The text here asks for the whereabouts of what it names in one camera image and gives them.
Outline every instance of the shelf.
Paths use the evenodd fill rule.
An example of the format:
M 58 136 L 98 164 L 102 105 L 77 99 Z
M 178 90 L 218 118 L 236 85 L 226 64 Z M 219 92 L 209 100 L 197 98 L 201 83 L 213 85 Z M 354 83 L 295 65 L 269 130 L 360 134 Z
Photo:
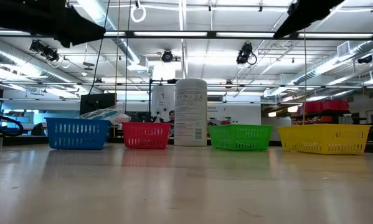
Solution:
M 348 114 L 348 113 L 351 113 L 349 112 L 348 110 L 347 111 L 341 111 L 341 110 L 325 110 L 325 111 L 319 111 L 319 112 L 315 112 L 315 113 L 309 113 L 309 114 L 305 114 L 305 117 L 306 118 L 309 118 L 309 117 L 313 117 L 313 116 L 326 116 L 326 115 L 343 115 L 343 114 Z M 290 116 L 290 118 L 303 118 L 303 115 L 300 114 L 300 115 L 295 115 L 295 116 Z

